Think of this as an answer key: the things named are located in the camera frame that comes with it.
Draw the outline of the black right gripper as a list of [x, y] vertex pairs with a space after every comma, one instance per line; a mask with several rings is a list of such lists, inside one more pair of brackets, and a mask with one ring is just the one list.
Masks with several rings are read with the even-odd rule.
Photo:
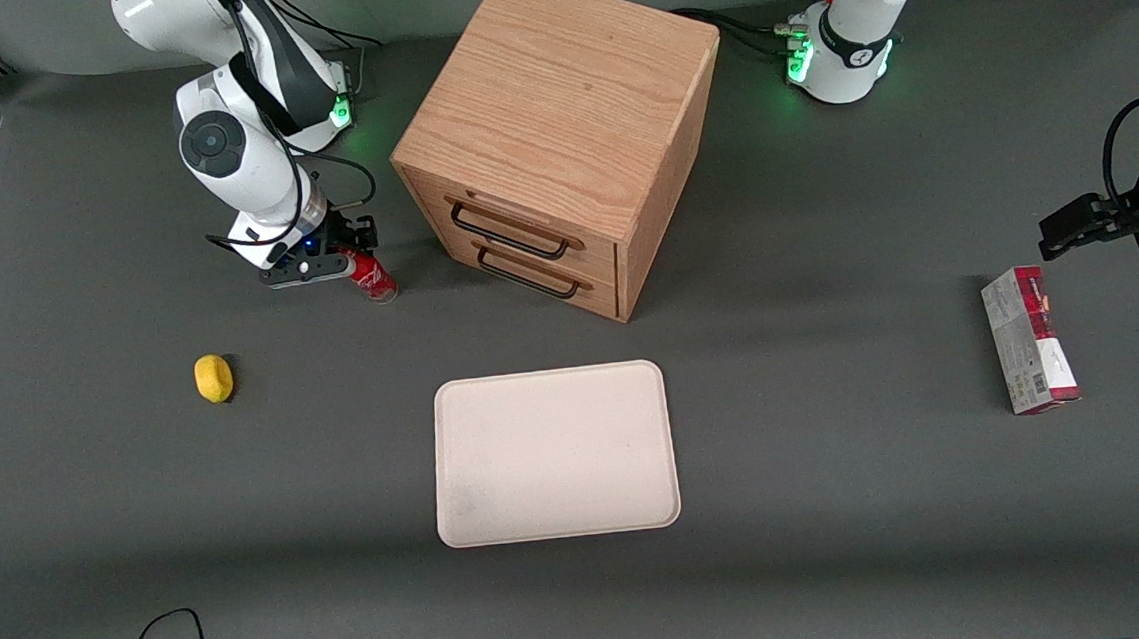
[[341, 213], [329, 214], [321, 224], [303, 238], [306, 259], [330, 255], [331, 273], [336, 277], [353, 275], [357, 270], [354, 249], [374, 256], [378, 247], [377, 226], [374, 216], [350, 220]]

